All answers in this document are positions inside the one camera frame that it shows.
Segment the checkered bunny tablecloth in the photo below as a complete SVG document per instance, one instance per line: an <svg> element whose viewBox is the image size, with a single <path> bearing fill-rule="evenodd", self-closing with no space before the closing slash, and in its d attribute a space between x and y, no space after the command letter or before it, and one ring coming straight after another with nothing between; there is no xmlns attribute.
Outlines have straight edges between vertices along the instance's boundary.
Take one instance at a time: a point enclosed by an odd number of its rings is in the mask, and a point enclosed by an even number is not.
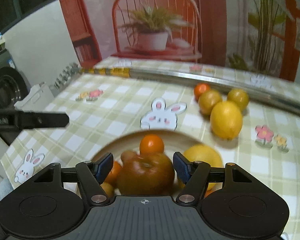
<svg viewBox="0 0 300 240"><path fill-rule="evenodd" d="M290 209L286 239L300 239L300 117L250 102L238 137L222 140L199 111L193 86L180 81L136 80L83 74L47 106L65 112L69 126L23 131L1 158L13 187L26 155L43 155L36 173L52 162L63 167L92 159L114 139L141 129L185 133L217 150L224 163L245 168L281 195Z"/></svg>

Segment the printed room backdrop cloth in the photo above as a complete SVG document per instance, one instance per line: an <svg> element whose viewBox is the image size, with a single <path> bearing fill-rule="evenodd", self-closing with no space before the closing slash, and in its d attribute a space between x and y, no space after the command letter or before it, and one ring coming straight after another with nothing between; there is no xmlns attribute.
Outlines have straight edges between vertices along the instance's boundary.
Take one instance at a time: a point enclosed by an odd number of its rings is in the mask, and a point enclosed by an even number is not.
<svg viewBox="0 0 300 240"><path fill-rule="evenodd" d="M77 58L198 62L294 81L300 0L59 0Z"/></svg>

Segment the telescopic metal pole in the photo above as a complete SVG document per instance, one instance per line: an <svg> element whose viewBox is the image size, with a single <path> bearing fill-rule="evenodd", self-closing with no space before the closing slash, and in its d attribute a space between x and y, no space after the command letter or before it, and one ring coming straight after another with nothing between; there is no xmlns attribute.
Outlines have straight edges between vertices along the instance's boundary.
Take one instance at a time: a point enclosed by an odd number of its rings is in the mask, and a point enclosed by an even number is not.
<svg viewBox="0 0 300 240"><path fill-rule="evenodd" d="M129 67L102 67L84 69L79 68L78 64L73 62L56 77L53 86L58 90L62 90L71 82L71 80L77 78L80 74L96 74L139 80L151 80L173 83L186 87L194 87L199 83L206 83L212 88L219 89L223 93L228 93L233 88L239 88L247 92L250 100L300 116L300 102L291 98L286 98L279 93L268 91L264 88L250 86L241 82L199 74L178 72L175 70L149 68L139 69Z"/></svg>

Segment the dark red apple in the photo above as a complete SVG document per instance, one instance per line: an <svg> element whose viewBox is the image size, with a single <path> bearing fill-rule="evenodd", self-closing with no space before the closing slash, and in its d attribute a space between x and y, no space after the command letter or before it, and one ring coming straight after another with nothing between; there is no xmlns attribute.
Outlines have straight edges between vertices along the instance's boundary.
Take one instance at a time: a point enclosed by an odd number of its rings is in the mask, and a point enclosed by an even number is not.
<svg viewBox="0 0 300 240"><path fill-rule="evenodd" d="M123 162L117 188L125 196L165 195L171 192L174 176L172 161L165 154L136 154Z"/></svg>

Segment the orange tangerine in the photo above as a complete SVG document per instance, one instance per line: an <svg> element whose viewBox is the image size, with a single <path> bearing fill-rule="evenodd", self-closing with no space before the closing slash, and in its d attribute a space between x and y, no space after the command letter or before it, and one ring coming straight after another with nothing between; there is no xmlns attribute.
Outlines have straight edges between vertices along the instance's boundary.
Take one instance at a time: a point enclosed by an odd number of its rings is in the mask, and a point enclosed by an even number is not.
<svg viewBox="0 0 300 240"><path fill-rule="evenodd" d="M122 170L121 164L118 161L114 161L113 162L113 167L112 167L111 171L109 172L109 174L107 175L104 182L108 183L111 186L113 186L114 188L116 188L117 178L118 178L118 175L119 175L121 170Z"/></svg>
<svg viewBox="0 0 300 240"><path fill-rule="evenodd" d="M196 85L193 90L195 100L198 101L200 96L207 90L210 90L210 86L206 83L199 83Z"/></svg>
<svg viewBox="0 0 300 240"><path fill-rule="evenodd" d="M141 155L163 153L165 145L161 137L155 134L148 134L142 138L139 145Z"/></svg>

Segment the washing machine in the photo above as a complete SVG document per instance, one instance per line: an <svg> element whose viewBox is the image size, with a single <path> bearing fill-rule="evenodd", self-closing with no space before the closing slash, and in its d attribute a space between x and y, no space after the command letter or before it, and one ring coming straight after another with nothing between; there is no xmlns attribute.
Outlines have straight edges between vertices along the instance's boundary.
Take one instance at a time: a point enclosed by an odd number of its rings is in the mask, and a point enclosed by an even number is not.
<svg viewBox="0 0 300 240"><path fill-rule="evenodd" d="M0 50L0 109L13 108L29 93L25 77L17 70L7 49Z"/></svg>

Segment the white plastic rack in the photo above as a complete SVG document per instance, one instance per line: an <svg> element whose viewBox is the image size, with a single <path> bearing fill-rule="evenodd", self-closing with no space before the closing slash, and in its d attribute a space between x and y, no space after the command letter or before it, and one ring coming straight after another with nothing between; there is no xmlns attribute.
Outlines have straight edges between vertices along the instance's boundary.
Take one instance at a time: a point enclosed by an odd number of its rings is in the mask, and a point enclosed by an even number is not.
<svg viewBox="0 0 300 240"><path fill-rule="evenodd" d="M43 111L54 99L54 96L45 82L31 87L29 94L14 104L15 109L22 111Z"/></svg>

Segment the yellow lemon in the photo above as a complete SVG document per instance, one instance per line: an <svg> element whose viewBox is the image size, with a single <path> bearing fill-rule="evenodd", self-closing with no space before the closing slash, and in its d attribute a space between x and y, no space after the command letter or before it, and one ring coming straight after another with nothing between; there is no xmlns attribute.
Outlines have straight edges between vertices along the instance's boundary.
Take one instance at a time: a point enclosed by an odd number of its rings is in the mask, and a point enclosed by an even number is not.
<svg viewBox="0 0 300 240"><path fill-rule="evenodd" d="M217 103L210 114L210 126L212 132L219 138L235 139L243 126L241 110L231 101Z"/></svg>
<svg viewBox="0 0 300 240"><path fill-rule="evenodd" d="M185 150L183 155L190 162L203 161L211 167L224 167L220 153L205 144L196 144Z"/></svg>

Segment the green yellow plum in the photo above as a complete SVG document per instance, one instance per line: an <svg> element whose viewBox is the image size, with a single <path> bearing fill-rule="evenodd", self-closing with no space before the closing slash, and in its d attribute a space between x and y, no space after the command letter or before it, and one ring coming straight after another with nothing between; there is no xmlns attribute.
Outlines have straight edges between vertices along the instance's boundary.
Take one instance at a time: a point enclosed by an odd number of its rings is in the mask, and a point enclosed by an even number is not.
<svg viewBox="0 0 300 240"><path fill-rule="evenodd" d="M230 90L227 94L227 100L234 102L241 111L244 111L249 104L248 94L246 91L239 88L233 88Z"/></svg>
<svg viewBox="0 0 300 240"><path fill-rule="evenodd" d="M215 89L206 90L198 99L200 112L203 115L210 115L213 107L222 101L220 92Z"/></svg>

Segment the beige round plate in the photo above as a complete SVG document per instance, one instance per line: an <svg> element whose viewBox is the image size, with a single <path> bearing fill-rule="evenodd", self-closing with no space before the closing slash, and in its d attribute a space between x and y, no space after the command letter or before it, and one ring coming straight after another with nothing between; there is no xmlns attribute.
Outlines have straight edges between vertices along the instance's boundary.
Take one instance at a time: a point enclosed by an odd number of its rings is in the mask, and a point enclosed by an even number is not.
<svg viewBox="0 0 300 240"><path fill-rule="evenodd" d="M173 154L180 152L189 161L203 161L222 167L221 155L197 139L180 132L139 131L119 137L92 158L112 153L113 168L105 182L121 195L176 196L184 184L173 170Z"/></svg>

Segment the small brown kiwi fruit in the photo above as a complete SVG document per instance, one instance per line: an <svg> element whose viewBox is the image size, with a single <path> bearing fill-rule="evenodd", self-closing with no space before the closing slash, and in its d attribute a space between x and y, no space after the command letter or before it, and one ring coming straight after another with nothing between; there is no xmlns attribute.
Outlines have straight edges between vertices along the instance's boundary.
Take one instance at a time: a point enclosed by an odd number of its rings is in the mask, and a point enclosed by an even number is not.
<svg viewBox="0 0 300 240"><path fill-rule="evenodd" d="M126 162L128 162L130 159L132 159L134 156L136 156L137 153L132 150L126 150L121 153L121 161L123 165L125 165Z"/></svg>

